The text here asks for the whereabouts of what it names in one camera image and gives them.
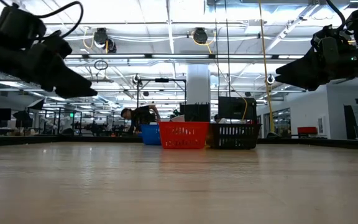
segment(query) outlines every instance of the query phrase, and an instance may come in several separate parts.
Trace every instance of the ceiling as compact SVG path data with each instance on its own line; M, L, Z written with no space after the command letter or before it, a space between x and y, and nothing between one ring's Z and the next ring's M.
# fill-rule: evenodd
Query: ceiling
M33 14L40 15L52 12L71 1L67 0L16 0L22 9ZM204 27L211 42L211 53L219 52L219 55L260 55L262 54L262 39L260 34L260 14L258 1L249 0L242 3L241 0L227 0L227 13L224 9L224 0L216 1L216 11L213 0L81 0L84 6L84 16L80 26L69 35L66 40L73 49L74 55L79 54L104 54L103 50L92 46L93 32L97 28L105 27L109 37L117 46L117 54L209 54L207 46L196 45L191 38L191 33L196 27ZM263 0L262 16L264 22L264 37L266 54L268 55L294 55L299 57L310 48L312 35L322 26L333 24L338 26L339 17L325 5L324 0ZM358 8L358 1L335 0L333 1L341 12L347 17ZM56 30L63 33L71 29L80 15L78 6L44 19L47 25L47 33ZM96 98L71 99L72 104L100 103L91 105L92 109L121 110L123 107L136 107L135 91L123 92L123 89L133 89L134 75L141 78L177 78L186 79L187 65L196 63L196 60L157 60L138 59L126 60L123 58L104 59L109 67L98 71L94 63L98 59L79 57L67 58L67 65L75 72L93 80L93 88L98 91ZM292 61L267 60L267 73L275 75L275 69ZM264 90L264 64L262 59L232 60L229 64L225 60L219 63L223 75L218 76L218 66L214 60L204 60L208 63L214 83L220 84L220 89L227 88L228 78L223 78L229 72L232 87L236 90ZM0 75L0 79L10 77ZM141 98L142 103L152 101L170 110L178 106L184 93L180 89L181 83L154 83L145 89L175 89L177 92L150 92L149 96ZM278 90L297 90L292 86L283 86L275 83ZM39 90L39 87L28 83L1 83L0 88L5 89L31 89L32 94L42 96L55 96ZM217 99L217 93L212 92L212 99ZM253 93L259 100L264 100L263 93ZM275 98L282 100L287 93L277 93ZM66 103L62 99L49 98L51 103Z

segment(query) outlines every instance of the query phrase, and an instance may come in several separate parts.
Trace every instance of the white ceiling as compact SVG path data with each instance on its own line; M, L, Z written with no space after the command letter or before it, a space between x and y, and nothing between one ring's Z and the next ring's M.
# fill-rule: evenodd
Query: white ceiling
M100 54L101 49L95 46L87 49L83 44L85 31L87 31L88 45L91 45L91 35L99 27L108 28L108 34L113 37L117 45L118 54L208 54L206 46L196 45L192 38L186 38L186 33L191 33L195 27L204 27L207 30L210 40L214 40L215 17L219 24L218 28L218 50L219 54L261 54L262 40L257 38L260 33L260 15L257 4L233 4L240 0L228 0L229 7L227 14L222 8L224 1L220 0L218 11L215 14L209 7L205 7L203 0L81 0L85 13L79 28L72 33L67 41L73 48L73 54ZM347 2L351 0L335 0L341 11L347 17L355 9L346 8ZM16 0L22 8L33 14L46 14L62 7L71 1L69 0ZM263 19L265 44L268 47L273 39L280 34L293 21L296 21L302 12L305 13L308 1L301 0L282 0L280 4L264 4ZM169 38L169 25L167 3L169 3L170 20L172 23L172 42ZM324 6L309 6L309 13L306 13L304 20L299 22L294 29L291 29L286 35L282 36L274 47L267 54L281 55L303 55L310 48L310 39L312 35L320 30L322 26L340 24L339 17L333 13L330 8ZM72 27L80 15L78 6L71 7L57 16L44 19L48 28L48 33L60 29L66 32ZM228 21L229 51L227 50L227 30L226 15ZM211 50L216 52L216 43L212 43ZM97 71L93 68L93 63L89 63L93 74ZM283 64L268 63L268 73L275 73L275 69ZM220 63L219 67L223 73L228 72L228 64ZM212 75L218 74L215 63L210 63ZM74 71L91 78L86 67L71 67ZM176 77L186 78L187 64L178 62L175 64ZM238 89L263 89L264 87L264 65L255 63L252 65L246 63L231 63L230 71L232 76L238 76L233 81L234 88ZM117 66L116 69L108 68L106 72L100 74L98 78L106 76L114 83L94 83L95 88L130 88L127 83L135 74L141 77L173 77L173 64L157 63L153 66ZM221 78L221 85L224 88L227 84ZM150 84L152 88L174 88L175 84ZM117 98L127 98L123 93L103 93L99 92L108 100L117 100ZM167 98L161 94L151 93L149 98Z

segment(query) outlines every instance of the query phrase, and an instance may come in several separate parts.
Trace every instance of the red basket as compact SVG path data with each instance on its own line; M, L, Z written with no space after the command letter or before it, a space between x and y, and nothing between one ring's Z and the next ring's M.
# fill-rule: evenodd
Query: red basket
M164 149L202 149L209 122L159 122Z

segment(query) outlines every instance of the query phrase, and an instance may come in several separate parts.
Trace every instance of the black basket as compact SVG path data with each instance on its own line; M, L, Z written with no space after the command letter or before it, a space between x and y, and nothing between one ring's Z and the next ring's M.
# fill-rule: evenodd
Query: black basket
M211 124L213 149L253 149L260 124Z

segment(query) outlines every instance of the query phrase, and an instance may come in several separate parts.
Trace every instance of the pillar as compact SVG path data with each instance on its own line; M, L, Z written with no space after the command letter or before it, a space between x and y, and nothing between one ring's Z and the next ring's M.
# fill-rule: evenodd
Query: pillar
M187 104L211 102L211 72L208 64L187 66Z

